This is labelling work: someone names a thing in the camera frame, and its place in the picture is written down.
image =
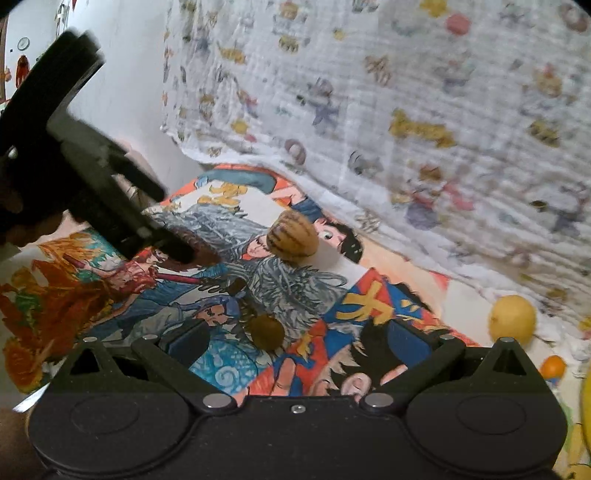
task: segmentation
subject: orange fruit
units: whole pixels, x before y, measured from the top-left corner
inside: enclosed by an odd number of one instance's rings
[[[558,355],[549,356],[540,367],[540,373],[544,380],[560,379],[565,370],[566,364]]]

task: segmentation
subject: lemon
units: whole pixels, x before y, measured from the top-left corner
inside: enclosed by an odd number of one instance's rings
[[[535,331],[535,308],[519,295],[501,297],[493,305],[488,317],[488,331],[493,340],[513,337],[527,345]]]

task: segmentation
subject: screw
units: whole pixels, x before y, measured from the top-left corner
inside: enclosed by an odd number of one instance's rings
[[[293,405],[291,408],[291,412],[299,415],[300,413],[304,413],[306,411],[306,407],[303,405]]]
[[[212,410],[221,410],[232,404],[232,397],[225,393],[210,393],[203,399],[203,404]]]
[[[394,403],[394,399],[387,393],[370,393],[365,397],[365,403],[372,408],[386,408]]]

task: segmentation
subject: black plastic mount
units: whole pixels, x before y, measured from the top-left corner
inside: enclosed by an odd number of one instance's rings
[[[163,188],[129,161],[121,147],[67,113],[69,103],[102,64],[99,47],[89,35],[65,32],[4,110],[2,174],[21,194],[24,210],[17,215],[0,210],[0,232],[69,209],[127,258],[153,245],[189,262],[192,249],[142,215],[113,176],[125,176],[156,201],[164,200]]]
[[[198,357],[207,326],[130,348],[80,344],[30,419],[47,480],[556,478],[566,419],[513,339],[488,349],[423,336],[433,353],[359,404],[252,396],[238,406],[165,352],[182,338]]]

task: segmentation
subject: circular pad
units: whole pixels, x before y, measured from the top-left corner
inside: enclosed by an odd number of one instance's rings
[[[566,422],[552,393],[474,394],[464,380],[451,383],[463,388],[437,385],[407,410],[410,433],[438,462],[470,475],[507,475],[542,468],[560,451]]]
[[[48,391],[31,416],[33,445],[59,469],[93,478],[131,472],[160,458],[183,438],[190,410],[165,387],[134,383],[139,391]]]

